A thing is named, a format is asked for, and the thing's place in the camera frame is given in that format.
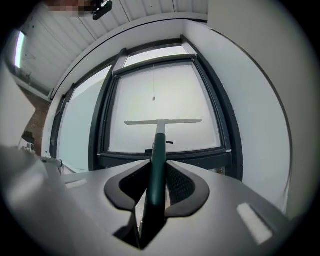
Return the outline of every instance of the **window frame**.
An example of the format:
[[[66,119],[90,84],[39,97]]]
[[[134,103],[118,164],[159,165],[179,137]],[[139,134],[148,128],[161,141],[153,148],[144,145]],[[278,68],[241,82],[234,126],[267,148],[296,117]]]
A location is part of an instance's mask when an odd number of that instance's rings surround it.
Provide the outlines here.
[[[155,49],[175,46],[183,46],[188,54],[164,56],[123,67],[129,56]],[[84,81],[111,65],[111,68],[103,81],[92,117],[88,150],[89,171],[91,172],[139,160],[151,159],[151,153],[120,153],[108,152],[105,150],[106,148],[109,148],[110,143],[112,111],[119,79],[121,76],[153,66],[157,67],[161,65],[185,62],[192,62],[204,83],[217,119],[221,146],[185,152],[168,152],[167,160],[179,161],[207,170],[225,167],[226,176],[242,181],[242,143],[237,119],[228,94],[208,61],[192,44],[192,42],[183,35],[181,35],[180,38],[150,42],[131,49],[124,48],[116,56],[107,59],[85,74],[79,81],[77,81],[77,83],[73,84],[71,89],[62,97],[56,112],[51,133],[51,156],[57,156],[56,141],[58,139],[61,117],[63,115],[65,105],[70,101],[74,90]]]

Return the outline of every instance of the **black mesh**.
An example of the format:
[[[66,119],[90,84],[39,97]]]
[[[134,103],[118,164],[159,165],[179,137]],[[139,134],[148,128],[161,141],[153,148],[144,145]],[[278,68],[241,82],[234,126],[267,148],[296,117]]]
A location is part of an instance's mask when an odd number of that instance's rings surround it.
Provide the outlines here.
[[[119,182],[120,189],[137,204],[147,189],[150,165],[147,164]]]
[[[196,189],[195,183],[189,177],[168,164],[166,165],[166,185],[171,205],[187,199]]]

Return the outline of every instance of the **dark green handle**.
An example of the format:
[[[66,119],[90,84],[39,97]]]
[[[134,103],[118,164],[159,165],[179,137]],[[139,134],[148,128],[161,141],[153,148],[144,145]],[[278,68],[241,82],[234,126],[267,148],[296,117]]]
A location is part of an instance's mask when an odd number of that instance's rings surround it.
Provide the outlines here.
[[[159,120],[151,157],[150,180],[146,190],[141,245],[146,246],[165,223],[166,208],[166,127]]]

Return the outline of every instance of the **ceiling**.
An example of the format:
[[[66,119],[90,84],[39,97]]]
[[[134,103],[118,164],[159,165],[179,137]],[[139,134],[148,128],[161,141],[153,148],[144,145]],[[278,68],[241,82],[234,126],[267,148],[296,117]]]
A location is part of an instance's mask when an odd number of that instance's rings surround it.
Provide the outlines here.
[[[37,6],[21,28],[26,34],[22,75],[48,93],[72,62],[92,43],[134,20],[164,13],[208,14],[208,0],[112,0],[112,11],[98,21],[89,16],[53,14]]]

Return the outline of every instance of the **window cleaning squeegee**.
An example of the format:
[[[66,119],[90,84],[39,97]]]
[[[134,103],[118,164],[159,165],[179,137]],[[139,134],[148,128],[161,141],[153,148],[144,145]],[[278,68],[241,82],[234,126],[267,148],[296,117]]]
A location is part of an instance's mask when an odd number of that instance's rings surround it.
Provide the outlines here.
[[[132,125],[157,125],[151,156],[151,172],[146,189],[143,211],[143,224],[140,227],[140,240],[143,245],[159,232],[165,222],[166,205],[166,124],[194,124],[202,119],[157,119],[145,121],[125,121]]]

